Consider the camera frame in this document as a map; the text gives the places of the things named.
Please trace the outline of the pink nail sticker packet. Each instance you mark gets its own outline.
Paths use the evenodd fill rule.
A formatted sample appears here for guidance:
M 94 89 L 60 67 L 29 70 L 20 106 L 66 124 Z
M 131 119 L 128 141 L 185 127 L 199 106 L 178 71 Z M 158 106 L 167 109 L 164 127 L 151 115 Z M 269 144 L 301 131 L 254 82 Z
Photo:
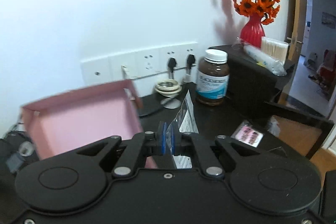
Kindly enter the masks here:
M 263 136 L 264 134 L 256 130 L 247 120 L 244 120 L 231 135 L 232 138 L 255 148 L 258 147 Z

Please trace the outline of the black power plug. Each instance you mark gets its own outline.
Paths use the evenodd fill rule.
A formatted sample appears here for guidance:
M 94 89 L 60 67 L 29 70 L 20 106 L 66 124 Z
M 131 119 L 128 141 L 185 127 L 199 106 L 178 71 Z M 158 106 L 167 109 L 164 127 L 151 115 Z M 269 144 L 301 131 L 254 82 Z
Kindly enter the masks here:
M 195 56 L 192 54 L 188 55 L 187 61 L 186 61 L 186 75 L 184 79 L 184 82 L 186 83 L 191 82 L 191 69 L 194 64 L 195 64 Z
M 176 59 L 171 57 L 167 63 L 169 79 L 174 79 L 174 69 L 177 66 Z

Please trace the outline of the brown supplement bottle white cap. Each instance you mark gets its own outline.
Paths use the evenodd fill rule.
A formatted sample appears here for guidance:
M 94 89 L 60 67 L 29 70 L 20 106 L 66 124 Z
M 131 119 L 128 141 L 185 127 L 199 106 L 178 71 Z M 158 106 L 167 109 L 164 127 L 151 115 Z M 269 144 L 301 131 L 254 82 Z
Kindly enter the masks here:
M 205 56 L 198 63 L 196 94 L 199 102 L 216 106 L 224 101 L 230 77 L 227 59 L 225 51 L 205 51 Z

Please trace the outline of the black side cabinet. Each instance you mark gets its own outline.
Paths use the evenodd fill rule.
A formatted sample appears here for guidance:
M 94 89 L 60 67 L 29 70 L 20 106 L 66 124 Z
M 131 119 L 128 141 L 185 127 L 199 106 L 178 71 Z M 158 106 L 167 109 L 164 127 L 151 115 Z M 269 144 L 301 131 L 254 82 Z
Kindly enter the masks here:
M 213 49 L 228 54 L 230 78 L 226 96 L 232 100 L 277 103 L 285 85 L 293 75 L 294 62 L 290 60 L 284 65 L 286 75 L 276 76 L 258 65 L 243 50 L 235 50 L 231 45 L 214 46 Z

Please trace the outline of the pink cardboard box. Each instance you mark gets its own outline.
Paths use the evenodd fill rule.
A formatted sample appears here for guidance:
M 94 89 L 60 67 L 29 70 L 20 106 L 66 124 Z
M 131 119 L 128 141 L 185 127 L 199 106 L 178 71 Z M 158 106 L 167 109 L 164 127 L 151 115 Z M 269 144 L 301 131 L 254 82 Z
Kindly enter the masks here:
M 143 132 L 141 99 L 131 80 L 71 90 L 22 106 L 22 121 L 39 159 L 112 135 L 123 140 Z

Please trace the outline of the clear plastic wrapped roll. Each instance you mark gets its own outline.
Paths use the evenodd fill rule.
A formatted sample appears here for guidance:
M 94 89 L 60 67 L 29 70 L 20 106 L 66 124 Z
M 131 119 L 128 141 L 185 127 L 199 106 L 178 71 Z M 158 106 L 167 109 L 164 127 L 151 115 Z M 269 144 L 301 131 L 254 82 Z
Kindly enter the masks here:
M 267 55 L 259 48 L 252 46 L 248 43 L 244 43 L 243 51 L 251 57 L 257 64 L 266 68 L 276 76 L 285 76 L 286 70 L 284 69 L 284 63 L 278 59 L 274 59 L 272 56 Z

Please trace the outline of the red vase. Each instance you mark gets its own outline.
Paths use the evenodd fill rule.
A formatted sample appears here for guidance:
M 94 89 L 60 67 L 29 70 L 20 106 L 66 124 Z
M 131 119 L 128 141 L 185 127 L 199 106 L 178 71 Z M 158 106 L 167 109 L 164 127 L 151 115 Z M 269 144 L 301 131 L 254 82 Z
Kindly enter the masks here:
M 240 39 L 256 48 L 261 48 L 261 39 L 264 36 L 261 17 L 257 14 L 250 16 L 247 24 L 241 29 Z

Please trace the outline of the cotton swab box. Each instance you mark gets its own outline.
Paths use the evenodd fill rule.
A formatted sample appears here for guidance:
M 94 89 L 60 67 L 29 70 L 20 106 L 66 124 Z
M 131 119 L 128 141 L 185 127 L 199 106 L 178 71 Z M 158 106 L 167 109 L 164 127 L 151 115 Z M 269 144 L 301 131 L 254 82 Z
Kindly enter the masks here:
M 265 36 L 261 38 L 261 50 L 274 59 L 281 61 L 283 64 L 286 61 L 288 47 L 289 44 L 286 42 Z

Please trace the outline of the wooden door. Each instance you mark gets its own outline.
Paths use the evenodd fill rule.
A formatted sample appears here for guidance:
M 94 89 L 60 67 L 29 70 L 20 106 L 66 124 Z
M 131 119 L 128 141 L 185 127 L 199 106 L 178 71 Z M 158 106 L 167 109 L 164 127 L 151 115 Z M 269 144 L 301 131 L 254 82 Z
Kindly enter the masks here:
M 307 0 L 290 0 L 290 3 L 288 27 L 290 27 L 291 36 L 288 58 L 297 63 L 303 44 Z

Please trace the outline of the white wall socket panel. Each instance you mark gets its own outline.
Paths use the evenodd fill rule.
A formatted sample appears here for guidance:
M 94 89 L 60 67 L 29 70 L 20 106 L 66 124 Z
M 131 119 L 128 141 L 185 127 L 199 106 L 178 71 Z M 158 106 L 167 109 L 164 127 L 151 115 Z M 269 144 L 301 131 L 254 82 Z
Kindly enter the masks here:
M 175 71 L 186 68 L 188 55 L 197 56 L 197 42 L 182 42 L 151 48 L 140 48 L 128 52 L 117 52 L 81 61 L 82 77 L 86 85 L 97 85 L 111 81 L 124 80 L 122 65 L 127 65 L 131 79 L 168 73 L 167 63 L 171 57 L 176 59 Z

